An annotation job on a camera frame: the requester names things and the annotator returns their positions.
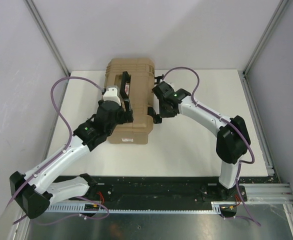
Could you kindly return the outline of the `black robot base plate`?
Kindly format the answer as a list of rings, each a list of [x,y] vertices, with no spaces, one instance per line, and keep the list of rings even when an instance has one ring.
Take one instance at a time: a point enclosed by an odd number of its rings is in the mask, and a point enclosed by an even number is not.
[[[248,200],[246,189],[239,185],[223,190],[217,177],[147,177],[147,176],[93,176],[97,191],[105,200],[115,200],[122,196],[181,196],[200,197],[210,200]]]

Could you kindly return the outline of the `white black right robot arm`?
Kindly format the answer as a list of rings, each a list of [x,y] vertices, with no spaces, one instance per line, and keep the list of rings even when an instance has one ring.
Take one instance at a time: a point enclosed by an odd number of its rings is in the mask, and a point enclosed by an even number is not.
[[[159,114],[156,116],[158,122],[162,118],[173,118],[181,114],[196,121],[216,137],[215,150],[222,161],[221,171],[218,184],[208,190],[208,195],[214,200],[230,200],[239,188],[242,156],[249,152],[252,157],[249,163],[255,162],[244,119],[239,115],[228,117],[201,105],[190,92],[182,88],[175,91],[165,81],[158,83],[152,92],[159,102]]]

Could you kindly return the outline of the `tan plastic tool box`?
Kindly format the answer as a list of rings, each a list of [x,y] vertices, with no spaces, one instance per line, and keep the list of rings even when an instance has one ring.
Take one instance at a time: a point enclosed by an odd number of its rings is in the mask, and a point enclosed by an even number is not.
[[[129,98],[133,122],[117,125],[108,137],[111,144],[146,145],[154,128],[154,93],[160,82],[150,58],[113,58],[105,71],[104,86],[118,86],[120,96]]]

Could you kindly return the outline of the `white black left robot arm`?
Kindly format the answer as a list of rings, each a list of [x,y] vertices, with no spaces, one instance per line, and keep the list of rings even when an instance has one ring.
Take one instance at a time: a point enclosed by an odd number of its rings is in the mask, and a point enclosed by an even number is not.
[[[55,180],[76,160],[105,142],[116,126],[131,122],[133,110],[129,99],[103,98],[93,119],[80,124],[55,155],[24,174],[16,171],[9,177],[11,201],[16,201],[29,219],[35,219],[60,201],[77,197],[93,199],[97,194],[97,182],[89,174],[61,182]]]

